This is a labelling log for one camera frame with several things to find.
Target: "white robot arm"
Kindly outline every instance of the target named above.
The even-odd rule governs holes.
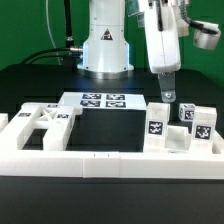
[[[124,39],[125,3],[129,15],[138,15],[145,27],[149,66],[158,74],[162,100],[173,102],[175,71],[181,67],[179,39],[188,35],[188,26],[197,29],[194,45],[213,49],[220,37],[218,25],[196,22],[187,17],[189,0],[89,0],[90,31],[83,46],[83,62],[78,66],[101,79],[125,76],[129,64],[129,44]]]

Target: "green wall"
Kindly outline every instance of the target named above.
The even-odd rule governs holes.
[[[189,16],[195,20],[220,24],[224,32],[224,2],[221,0],[191,0]],[[56,45],[64,46],[63,0],[49,0],[50,21]],[[71,0],[75,44],[80,45],[88,37],[88,0]],[[144,29],[137,27],[136,18],[126,19],[125,36],[131,45],[131,63],[147,67]],[[215,51],[195,48],[193,31],[180,38],[182,68],[203,72],[224,87],[224,35]],[[25,57],[40,50],[52,48],[46,26],[45,0],[0,1],[0,69],[20,63]],[[56,64],[55,59],[42,63]]]

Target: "black cable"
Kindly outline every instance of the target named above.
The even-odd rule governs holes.
[[[163,19],[162,19],[162,11],[161,11],[160,0],[156,1],[156,10],[157,10],[158,30],[160,32],[162,32],[163,31]]]
[[[74,45],[74,40],[72,37],[70,0],[64,0],[64,5],[65,5],[66,36],[67,36],[65,43],[66,43],[66,47],[71,47]]]
[[[43,51],[39,51],[35,54],[30,55],[29,57],[27,57],[26,59],[24,59],[21,64],[26,64],[29,60],[42,55],[42,54],[46,54],[46,53],[53,53],[53,52],[60,52],[60,51],[70,51],[70,48],[55,48],[55,49],[49,49],[49,50],[43,50]]]
[[[45,58],[78,58],[79,55],[46,55],[46,56],[41,56],[34,58],[32,61],[29,62],[29,64],[33,64],[35,61],[40,60],[40,59],[45,59]]]
[[[209,28],[204,27],[204,24],[199,23],[197,21],[194,21],[190,19],[187,15],[187,8],[185,4],[185,0],[181,0],[180,3],[180,10],[181,10],[181,17],[182,19],[192,28],[201,30],[203,33],[211,34],[211,35],[216,35],[218,32],[216,30],[212,30]]]

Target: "black table surface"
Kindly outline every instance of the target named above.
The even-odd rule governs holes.
[[[0,72],[0,112],[10,119],[23,103],[57,103],[64,92],[143,94],[146,103],[161,102],[157,77],[145,69],[120,80],[50,65],[11,65]],[[191,128],[178,119],[179,103],[216,107],[216,130],[224,136],[220,87],[200,72],[181,70],[176,94],[170,124]],[[85,109],[67,150],[141,152],[144,122],[144,111]],[[7,224],[224,223],[223,205],[221,180],[0,177],[0,223]]]

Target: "triangle warning label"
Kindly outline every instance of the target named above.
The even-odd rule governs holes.
[[[104,35],[102,36],[101,40],[113,40],[112,35],[109,31],[109,29],[107,29],[104,33]]]

